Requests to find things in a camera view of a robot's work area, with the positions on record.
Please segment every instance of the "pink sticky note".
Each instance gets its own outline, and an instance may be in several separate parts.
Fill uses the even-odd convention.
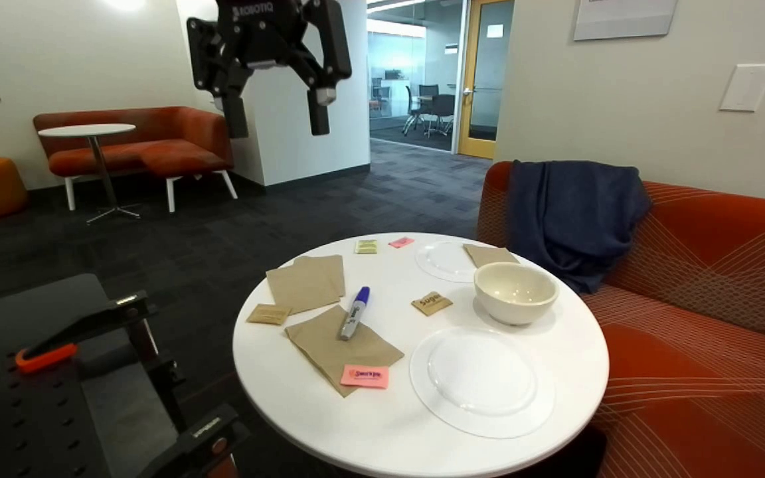
[[[400,250],[400,248],[406,248],[406,244],[412,244],[414,238],[412,237],[400,237],[400,238],[392,238],[392,241],[388,241],[391,248],[395,248],[395,250]]]
[[[344,388],[388,388],[388,367],[352,367],[347,364],[340,375],[340,384]]]

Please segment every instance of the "sticky note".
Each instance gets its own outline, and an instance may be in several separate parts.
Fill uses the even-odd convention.
[[[404,250],[406,244],[412,244],[414,238],[412,237],[400,237],[400,238],[392,238],[388,241],[392,250]]]
[[[420,297],[420,301],[412,301],[412,306],[414,306],[420,314],[432,315],[432,314],[448,309],[452,301],[444,297],[444,295],[438,295],[438,291],[430,291],[430,295],[424,295],[424,297]]]
[[[388,388],[388,367],[359,367],[347,364],[340,375],[340,384],[344,388]]]
[[[375,238],[359,238],[359,254],[377,254]]]

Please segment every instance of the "table leg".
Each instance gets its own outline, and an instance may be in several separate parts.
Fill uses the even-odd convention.
[[[106,196],[109,196],[109,204],[110,204],[109,210],[88,217],[88,225],[96,224],[96,220],[100,220],[100,217],[109,217],[109,214],[140,217],[137,213],[125,210],[125,208],[117,204],[117,190],[113,190],[113,182],[110,182],[106,160],[100,156],[97,139],[93,136],[93,139],[88,139],[88,144],[90,144],[90,149],[93,149],[96,171],[97,171],[97,177],[100,177],[100,182],[102,182],[102,188],[106,188]]]

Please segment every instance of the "dark blue jacket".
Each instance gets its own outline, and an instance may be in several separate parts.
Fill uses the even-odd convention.
[[[506,244],[576,291],[594,291],[651,201],[635,168],[511,163]]]

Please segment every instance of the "ceiling light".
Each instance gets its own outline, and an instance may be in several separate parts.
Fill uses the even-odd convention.
[[[377,13],[377,10],[392,10],[392,7],[417,5],[417,3],[424,3],[424,0],[398,0],[398,3],[383,3],[383,5],[372,5],[372,7],[365,7],[365,13]]]
[[[395,36],[426,36],[426,28],[420,24],[392,24],[392,20],[365,20],[365,31],[395,34]]]
[[[102,3],[122,13],[137,13],[146,5],[146,0],[102,0]]]

